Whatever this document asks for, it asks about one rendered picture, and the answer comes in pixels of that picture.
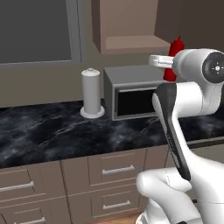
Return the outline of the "black microwave door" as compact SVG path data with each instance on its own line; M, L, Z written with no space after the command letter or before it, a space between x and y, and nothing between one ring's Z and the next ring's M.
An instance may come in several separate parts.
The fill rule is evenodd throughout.
M154 116L152 95L156 87L117 88L115 90L115 118Z

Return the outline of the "white paper towel holder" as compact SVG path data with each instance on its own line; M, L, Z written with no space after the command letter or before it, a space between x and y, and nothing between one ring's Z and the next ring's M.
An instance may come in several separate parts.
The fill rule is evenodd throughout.
M100 98L100 72L93 68L88 68L81 72L81 77L83 106L80 109L80 114L88 119L99 118L105 113Z

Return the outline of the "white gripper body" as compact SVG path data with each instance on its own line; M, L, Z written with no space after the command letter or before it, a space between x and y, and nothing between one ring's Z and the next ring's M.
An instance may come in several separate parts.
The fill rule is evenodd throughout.
M149 64L154 67L172 67L173 57L164 55L151 55Z

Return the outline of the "red ketchup bottle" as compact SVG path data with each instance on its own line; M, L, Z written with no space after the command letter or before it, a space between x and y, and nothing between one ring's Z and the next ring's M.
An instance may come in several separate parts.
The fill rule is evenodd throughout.
M178 52L182 51L184 48L185 48L184 42L180 38L175 39L171 43L169 56L174 57ZM171 68L166 68L164 70L163 78L165 81L175 81L177 76L175 75L175 73L172 71Z

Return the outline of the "open brown wall cabinet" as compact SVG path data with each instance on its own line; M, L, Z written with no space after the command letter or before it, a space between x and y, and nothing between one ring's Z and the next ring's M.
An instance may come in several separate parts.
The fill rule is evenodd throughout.
M93 42L100 54L166 52L156 32L158 0L91 0Z

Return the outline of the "grey framed window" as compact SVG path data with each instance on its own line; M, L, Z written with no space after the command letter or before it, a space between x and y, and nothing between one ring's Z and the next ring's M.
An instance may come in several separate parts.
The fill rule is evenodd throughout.
M82 61L81 0L0 0L0 67Z

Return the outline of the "dark brown cabinet door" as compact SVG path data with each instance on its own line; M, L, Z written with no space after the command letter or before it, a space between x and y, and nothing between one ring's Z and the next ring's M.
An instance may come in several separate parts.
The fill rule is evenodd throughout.
M186 48L224 52L224 0L159 0L155 34L169 43L181 37Z

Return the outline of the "brown drawer front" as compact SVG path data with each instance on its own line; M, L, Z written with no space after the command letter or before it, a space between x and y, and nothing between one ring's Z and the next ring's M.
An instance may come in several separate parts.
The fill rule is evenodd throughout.
M16 186L34 181L34 187L0 192L0 201L17 200L43 193L44 184L38 168L21 168L0 172L0 187Z
M99 185L126 179L134 179L144 169L146 149L123 150L91 156L87 159L90 185ZM135 166L134 171L125 171L115 174L102 175L102 170Z
M49 209L44 206L12 206L0 209L0 224L14 224L14 222L33 221L45 217L45 223L52 224Z
M114 209L103 210L103 205L114 205L129 200L129 206L122 206ZM108 214L118 214L133 209L138 209L140 203L140 194L134 185L125 185L114 187L107 190L95 192L91 196L91 210L94 217L100 217Z

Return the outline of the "grey microwave oven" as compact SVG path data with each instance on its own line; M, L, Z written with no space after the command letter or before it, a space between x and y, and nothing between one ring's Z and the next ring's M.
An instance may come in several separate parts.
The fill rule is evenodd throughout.
M111 119L118 121L142 118L115 118L115 91L117 88L157 88L160 84L165 83L163 75L164 72L160 68L150 65L105 67L103 71L104 101Z

